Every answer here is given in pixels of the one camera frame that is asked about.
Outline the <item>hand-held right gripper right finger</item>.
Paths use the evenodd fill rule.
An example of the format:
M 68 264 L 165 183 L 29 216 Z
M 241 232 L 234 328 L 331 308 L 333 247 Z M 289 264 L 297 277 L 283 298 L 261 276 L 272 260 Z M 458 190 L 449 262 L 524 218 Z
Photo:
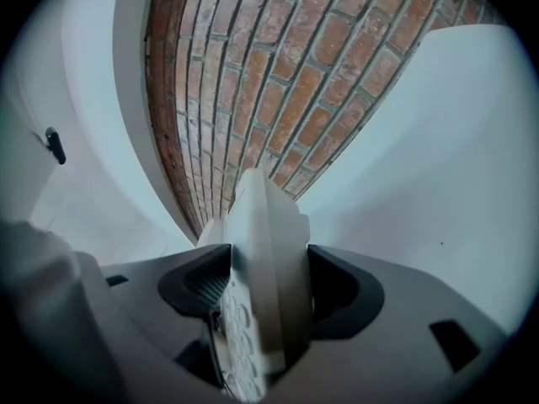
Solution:
M 310 245 L 315 324 L 269 404 L 446 404 L 503 347 L 499 326 L 431 274 Z

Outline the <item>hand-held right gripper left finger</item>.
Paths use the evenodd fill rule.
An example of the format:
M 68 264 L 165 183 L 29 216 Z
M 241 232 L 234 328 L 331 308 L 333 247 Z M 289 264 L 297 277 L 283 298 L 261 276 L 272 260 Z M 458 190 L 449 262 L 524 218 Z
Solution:
M 128 404 L 232 404 L 211 340 L 214 305 L 207 297 L 224 285 L 230 257 L 228 244 L 104 267 L 77 255 Z

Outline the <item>white desk telephone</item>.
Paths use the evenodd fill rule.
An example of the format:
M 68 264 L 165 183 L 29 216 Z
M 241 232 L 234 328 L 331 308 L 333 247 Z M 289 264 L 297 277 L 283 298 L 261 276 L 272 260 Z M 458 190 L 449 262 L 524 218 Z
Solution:
M 309 239 L 308 217 L 257 168 L 243 172 L 225 216 L 203 229 L 199 247 L 231 247 L 218 301 L 227 348 L 219 364 L 225 387 L 239 401 L 261 401 L 309 347 Z

